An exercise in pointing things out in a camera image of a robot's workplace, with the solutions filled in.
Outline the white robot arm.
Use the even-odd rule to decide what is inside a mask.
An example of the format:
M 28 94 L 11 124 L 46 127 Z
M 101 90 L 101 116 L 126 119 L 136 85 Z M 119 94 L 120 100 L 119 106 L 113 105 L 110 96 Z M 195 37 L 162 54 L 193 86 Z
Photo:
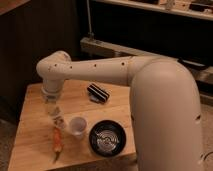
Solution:
M 161 55 L 75 62 L 56 51 L 36 70 L 51 100 L 68 79 L 128 86 L 138 170 L 204 171 L 199 91 L 181 63 Z

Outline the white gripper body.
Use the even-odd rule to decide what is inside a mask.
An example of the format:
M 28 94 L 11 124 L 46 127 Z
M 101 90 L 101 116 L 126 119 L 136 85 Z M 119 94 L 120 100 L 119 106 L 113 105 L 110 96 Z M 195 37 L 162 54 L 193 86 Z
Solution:
M 60 108 L 57 104 L 60 98 L 60 93 L 48 92 L 44 88 L 42 88 L 41 91 L 42 91 L 42 96 L 43 96 L 44 104 L 45 104 L 45 112 L 49 116 L 56 116 L 60 112 Z

